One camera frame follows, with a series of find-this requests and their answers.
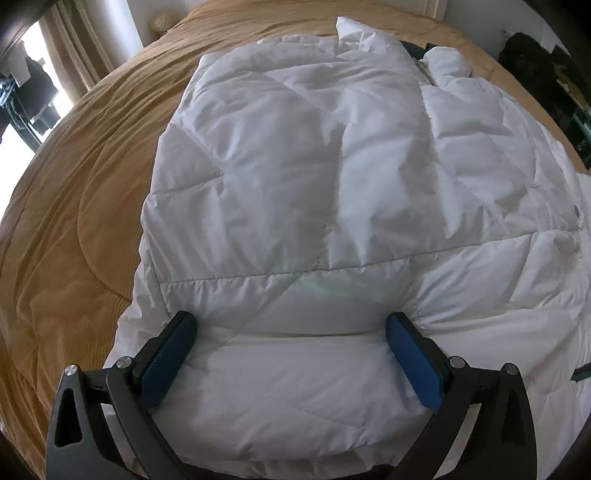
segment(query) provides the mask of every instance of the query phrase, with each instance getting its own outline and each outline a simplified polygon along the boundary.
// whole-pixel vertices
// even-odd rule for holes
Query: brown bedspread
[[[335,35],[338,15],[400,40],[458,48],[567,147],[539,104],[450,27],[365,0],[212,0],[88,93],[43,144],[0,225],[0,421],[40,474],[56,385],[100,368],[130,302],[158,137],[199,57],[262,37]]]

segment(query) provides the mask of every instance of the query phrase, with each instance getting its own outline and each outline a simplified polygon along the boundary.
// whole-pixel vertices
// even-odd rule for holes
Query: metal screw
[[[513,365],[513,364],[506,364],[505,370],[509,375],[518,375],[519,374],[519,369],[517,368],[516,365]]]
[[[130,356],[122,356],[117,360],[117,368],[127,368],[131,365],[131,357]]]
[[[466,361],[461,356],[453,356],[449,359],[449,364],[460,370],[466,366]]]
[[[75,365],[68,365],[66,367],[66,369],[64,370],[64,373],[68,376],[71,377],[72,375],[74,375],[76,372],[78,371],[78,367]]]

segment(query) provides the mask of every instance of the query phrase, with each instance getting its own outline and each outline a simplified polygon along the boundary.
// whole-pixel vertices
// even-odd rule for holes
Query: white quilted fabric
[[[199,338],[154,414],[181,458],[351,475],[395,465],[430,416],[385,341],[401,310],[473,367],[519,366],[544,479],[591,411],[570,381],[591,361],[591,180],[456,50],[427,75],[391,35],[337,30],[201,59],[106,364],[188,310]]]

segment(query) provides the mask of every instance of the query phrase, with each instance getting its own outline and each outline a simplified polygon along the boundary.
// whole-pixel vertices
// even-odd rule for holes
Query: curtain
[[[51,63],[72,103],[113,71],[90,22],[85,0],[59,0],[39,25]]]

